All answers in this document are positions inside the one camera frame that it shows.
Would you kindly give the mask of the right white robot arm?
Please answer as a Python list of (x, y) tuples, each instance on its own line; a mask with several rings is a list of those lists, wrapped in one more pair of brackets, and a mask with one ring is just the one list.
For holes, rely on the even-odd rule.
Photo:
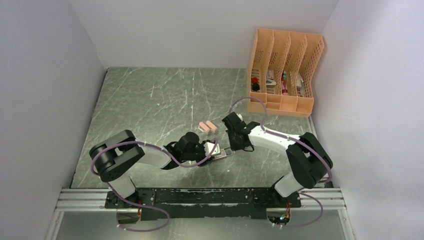
[(224, 117), (222, 122), (233, 151), (261, 147), (286, 154), (290, 172), (272, 185), (273, 191), (269, 197), (275, 207), (282, 207), (287, 203), (292, 193), (300, 189), (312, 189), (325, 175), (330, 175), (333, 162), (311, 132), (289, 135), (273, 131), (259, 122), (245, 123), (235, 112)]

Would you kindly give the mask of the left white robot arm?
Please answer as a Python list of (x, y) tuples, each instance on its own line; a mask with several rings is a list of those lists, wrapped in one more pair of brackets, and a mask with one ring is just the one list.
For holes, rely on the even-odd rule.
[(135, 164), (151, 165), (161, 170), (192, 168), (211, 161), (217, 148), (216, 141), (200, 141), (199, 136), (191, 131), (178, 141), (156, 146), (137, 140), (130, 130), (123, 130), (89, 150), (90, 170), (119, 194), (118, 201), (124, 207), (132, 208), (138, 203), (139, 194), (127, 172)]

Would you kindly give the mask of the red white staple box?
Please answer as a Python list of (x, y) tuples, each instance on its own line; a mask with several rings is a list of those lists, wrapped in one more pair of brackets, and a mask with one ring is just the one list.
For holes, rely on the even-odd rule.
[(229, 156), (232, 156), (234, 154), (235, 154), (235, 151), (231, 150), (230, 148), (225, 148), (225, 149), (221, 150), (220, 154), (215, 155), (212, 159), (214, 161), (219, 161), (219, 160), (223, 160), (223, 159), (225, 159)]

